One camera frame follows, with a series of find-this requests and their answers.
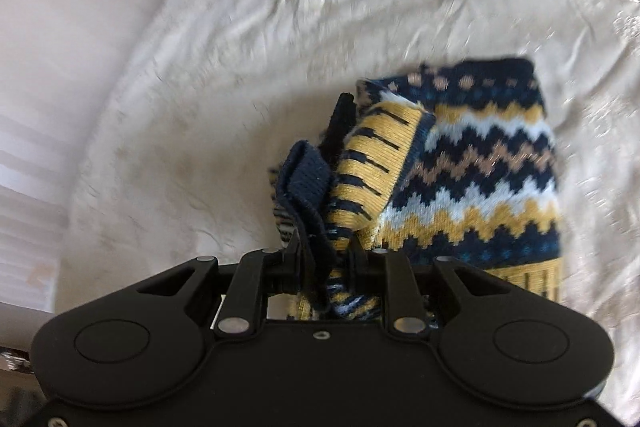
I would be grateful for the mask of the navy yellow patterned knit sweater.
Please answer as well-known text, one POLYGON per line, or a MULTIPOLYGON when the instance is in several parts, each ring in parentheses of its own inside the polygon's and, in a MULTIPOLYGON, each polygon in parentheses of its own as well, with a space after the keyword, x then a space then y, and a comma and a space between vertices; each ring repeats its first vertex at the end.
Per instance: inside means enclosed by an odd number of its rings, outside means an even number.
POLYGON ((554 136, 525 57, 424 64, 342 94, 318 143, 269 171, 281 241, 309 249, 314 279, 291 320, 371 320, 380 300, 347 272, 357 242, 413 265, 454 257, 558 300, 554 136))

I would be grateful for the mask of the white embroidered bedspread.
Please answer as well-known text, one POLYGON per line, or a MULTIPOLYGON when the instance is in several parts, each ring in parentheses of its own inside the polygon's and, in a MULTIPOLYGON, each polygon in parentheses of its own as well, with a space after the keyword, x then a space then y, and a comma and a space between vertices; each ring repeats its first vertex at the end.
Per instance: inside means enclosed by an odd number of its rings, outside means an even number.
POLYGON ((280 242, 268 169, 362 78, 521 55, 555 136, 564 303, 611 335, 639 418, 639 0, 165 0, 80 165, 58 311, 280 242))

